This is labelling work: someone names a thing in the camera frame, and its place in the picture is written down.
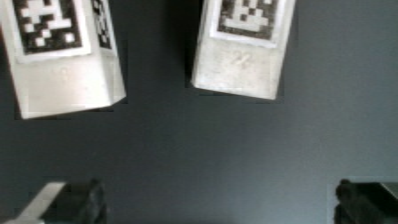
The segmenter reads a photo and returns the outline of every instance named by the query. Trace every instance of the black and white pattern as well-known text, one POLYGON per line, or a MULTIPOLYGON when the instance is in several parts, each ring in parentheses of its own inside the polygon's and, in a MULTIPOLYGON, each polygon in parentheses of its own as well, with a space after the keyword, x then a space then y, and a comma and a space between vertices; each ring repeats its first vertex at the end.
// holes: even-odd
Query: black and white pattern
POLYGON ((221 0, 218 32, 269 40, 278 0, 221 0))
POLYGON ((72 0, 12 0, 22 54, 81 47, 72 0))
POLYGON ((111 49, 108 17, 106 17, 106 8, 102 0, 92 0, 92 9, 95 15, 95 32, 97 32, 99 46, 106 49, 111 49))

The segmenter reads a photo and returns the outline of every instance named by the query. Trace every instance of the block side face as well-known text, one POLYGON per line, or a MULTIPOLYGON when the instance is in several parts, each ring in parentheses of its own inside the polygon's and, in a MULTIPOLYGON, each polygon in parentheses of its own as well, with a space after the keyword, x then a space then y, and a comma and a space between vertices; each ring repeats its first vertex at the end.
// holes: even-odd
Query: block side face
MULTIPOLYGON (((259 4, 259 1, 229 0, 234 4, 259 4)), ((197 46, 191 84, 197 88, 250 97, 275 99, 280 78, 285 42, 291 26, 294 0, 276 1, 273 36, 275 45, 261 45, 248 39, 213 36, 220 26, 221 1, 209 1, 202 37, 197 46)))
POLYGON ((77 0, 3 1, 15 63, 90 53, 83 5, 77 0))
POLYGON ((113 36, 113 23, 108 0, 88 0, 92 4, 92 18, 95 27, 95 39, 102 61, 104 80, 109 102, 115 103, 125 97, 125 89, 120 74, 118 54, 113 36))
POLYGON ((117 45, 113 36, 113 23, 109 15, 108 0, 88 0, 95 27, 97 44, 101 51, 117 56, 117 45))
POLYGON ((102 51, 101 56, 102 56, 102 66, 104 66, 108 97, 109 97, 111 103, 115 103, 125 97, 118 57, 108 51, 102 51))

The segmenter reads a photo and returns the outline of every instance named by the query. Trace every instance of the white foam block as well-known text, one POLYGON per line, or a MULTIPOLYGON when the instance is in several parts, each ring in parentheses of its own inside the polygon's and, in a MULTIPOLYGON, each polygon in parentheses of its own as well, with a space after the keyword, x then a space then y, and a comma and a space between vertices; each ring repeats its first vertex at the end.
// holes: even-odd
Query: white foam block
POLYGON ((0 1, 22 119, 109 106, 125 96, 106 0, 0 1))
POLYGON ((191 84, 275 99, 294 0, 204 0, 191 84))

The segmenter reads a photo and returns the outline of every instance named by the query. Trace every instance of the dark gray surface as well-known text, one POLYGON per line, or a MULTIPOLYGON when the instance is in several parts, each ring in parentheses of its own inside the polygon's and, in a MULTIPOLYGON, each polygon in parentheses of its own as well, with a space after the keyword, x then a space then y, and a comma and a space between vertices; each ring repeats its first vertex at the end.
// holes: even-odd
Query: dark gray surface
POLYGON ((298 0, 275 103, 184 88, 197 8, 111 1, 127 64, 113 112, 14 120, 1 54, 1 220, 46 181, 97 177, 113 224, 317 224, 339 179, 396 177, 398 1, 298 0))

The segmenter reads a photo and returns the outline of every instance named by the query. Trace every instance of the white block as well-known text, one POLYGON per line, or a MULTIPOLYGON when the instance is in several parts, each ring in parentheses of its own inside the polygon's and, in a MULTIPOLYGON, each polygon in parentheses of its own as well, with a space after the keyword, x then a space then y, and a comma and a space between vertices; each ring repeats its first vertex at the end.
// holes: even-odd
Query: white block
POLYGON ((40 216, 53 203, 58 193, 63 189, 65 183, 47 183, 40 192, 14 220, 8 220, 5 224, 44 224, 40 216))
POLYGON ((294 0, 204 0, 191 84, 275 99, 294 0))
POLYGON ((109 106, 125 96, 106 0, 0 1, 24 119, 109 106))

